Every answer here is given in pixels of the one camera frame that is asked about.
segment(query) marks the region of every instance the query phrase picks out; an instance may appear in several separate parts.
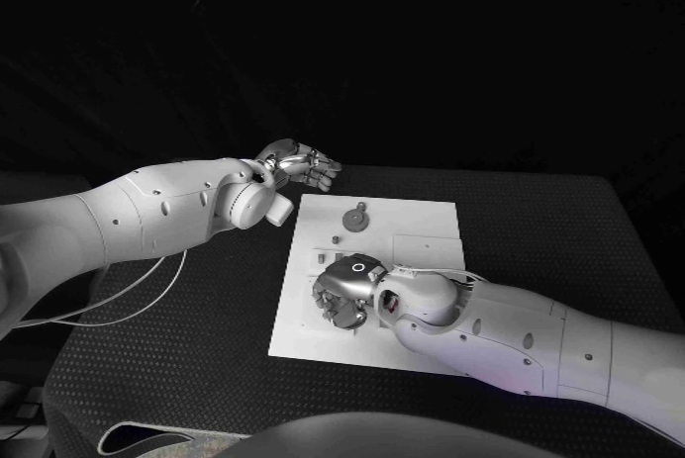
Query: black tabletop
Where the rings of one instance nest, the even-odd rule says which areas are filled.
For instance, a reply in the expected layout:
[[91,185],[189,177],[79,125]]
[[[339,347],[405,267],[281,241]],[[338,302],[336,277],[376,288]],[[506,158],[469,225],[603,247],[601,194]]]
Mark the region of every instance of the black tabletop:
[[[313,192],[290,184],[294,201]],[[467,267],[583,312],[672,332],[684,322],[617,195],[596,177],[348,166],[332,194],[457,204]],[[189,251],[179,282],[133,320],[78,328],[46,386],[59,457],[97,456],[117,423],[252,434],[327,412],[449,420],[565,456],[685,456],[604,408],[509,394],[475,379],[267,355],[297,212]],[[162,293],[180,255],[81,321],[111,321]],[[101,297],[154,261],[114,265]]]

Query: white cable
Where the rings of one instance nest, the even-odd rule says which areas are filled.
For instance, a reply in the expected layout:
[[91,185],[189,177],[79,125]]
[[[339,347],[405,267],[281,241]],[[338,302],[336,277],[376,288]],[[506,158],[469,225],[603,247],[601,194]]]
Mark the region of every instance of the white cable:
[[79,315],[81,313],[85,313],[85,312],[89,312],[89,310],[101,307],[102,305],[105,305],[107,303],[110,303],[113,300],[115,300],[126,292],[128,292],[131,290],[131,288],[136,287],[136,285],[140,284],[140,282],[152,275],[152,273],[154,272],[154,270],[157,269],[157,267],[162,265],[162,262],[164,261],[167,257],[162,257],[159,262],[153,265],[153,268],[147,271],[147,273],[115,294],[113,295],[110,298],[105,298],[104,300],[101,300],[100,302],[94,303],[92,305],[88,305],[85,308],[81,308],[79,310],[75,310],[74,312],[71,313],[65,313],[64,315],[59,315],[56,317],[52,317],[52,318],[46,318],[43,320],[26,320],[26,321],[20,321],[20,323],[15,326],[15,329],[16,328],[20,328],[20,327],[29,327],[29,326],[38,326],[40,324],[48,324],[49,322],[56,322],[58,320],[62,320],[64,318],[68,318],[68,317],[72,317],[74,315]]
[[108,322],[97,322],[97,323],[72,322],[72,321],[53,321],[53,322],[58,322],[59,324],[69,324],[72,326],[100,327],[100,326],[110,326],[111,324],[117,324],[118,322],[127,321],[133,317],[137,317],[144,311],[147,311],[154,306],[154,304],[162,300],[162,298],[167,294],[169,290],[175,286],[176,279],[179,278],[179,275],[182,274],[183,264],[186,262],[186,254],[188,254],[188,251],[185,250],[183,251],[182,264],[179,265],[179,270],[176,271],[175,278],[172,279],[172,282],[170,282],[167,288],[162,292],[162,295],[153,300],[153,302],[147,305],[147,307],[140,309],[133,315],[128,315],[127,317],[124,317],[124,318],[121,318],[115,321],[108,321]]
[[411,272],[450,272],[450,273],[459,273],[462,275],[466,275],[467,277],[472,277],[472,278],[476,278],[477,280],[480,280],[482,282],[488,282],[488,280],[485,280],[485,278],[482,278],[482,276],[476,273],[472,273],[469,270],[460,270],[459,268],[413,268],[413,267],[407,267],[404,265],[398,265],[398,264],[394,264],[392,265],[395,268],[401,268],[404,270],[410,270]]

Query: robotic hand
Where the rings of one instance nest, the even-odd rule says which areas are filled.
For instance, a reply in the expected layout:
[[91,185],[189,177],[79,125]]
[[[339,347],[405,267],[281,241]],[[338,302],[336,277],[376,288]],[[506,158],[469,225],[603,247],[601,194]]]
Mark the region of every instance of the robotic hand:
[[601,320],[469,274],[391,271],[355,254],[320,275],[313,297],[340,328],[372,309],[400,343],[513,394],[588,402],[685,446],[685,336]]
[[289,179],[329,191],[340,164],[291,139],[257,160],[146,166],[84,193],[0,206],[0,339],[48,292],[107,264],[159,258],[261,219],[281,226]]

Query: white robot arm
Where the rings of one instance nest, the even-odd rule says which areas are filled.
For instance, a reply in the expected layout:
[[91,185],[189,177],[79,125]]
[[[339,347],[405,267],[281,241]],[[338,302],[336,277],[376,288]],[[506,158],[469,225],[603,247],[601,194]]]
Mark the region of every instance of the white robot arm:
[[597,404],[685,446],[685,336],[586,315],[550,298],[366,255],[314,284],[325,318],[363,324],[366,308],[401,344],[513,394]]
[[291,139],[257,160],[182,161],[136,169],[84,193],[0,206],[0,339],[78,274],[164,257],[263,218],[281,226],[289,179],[329,190],[340,165]]

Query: black surface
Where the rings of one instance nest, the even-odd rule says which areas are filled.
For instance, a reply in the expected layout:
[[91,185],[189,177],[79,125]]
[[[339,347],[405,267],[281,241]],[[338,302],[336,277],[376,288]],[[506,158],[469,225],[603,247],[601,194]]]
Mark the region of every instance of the black surface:
[[[299,204],[312,192],[289,185]],[[469,268],[610,320],[684,331],[609,183],[596,177],[346,167],[336,195],[457,203]],[[567,456],[685,456],[603,408],[522,397],[473,379],[268,357],[296,214],[189,252],[177,286],[134,320],[74,331],[46,386],[61,457],[94,456],[120,421],[255,433],[326,412],[402,412],[462,423]],[[82,321],[133,313],[169,283],[169,259],[134,293]],[[153,261],[115,265],[101,295]]]

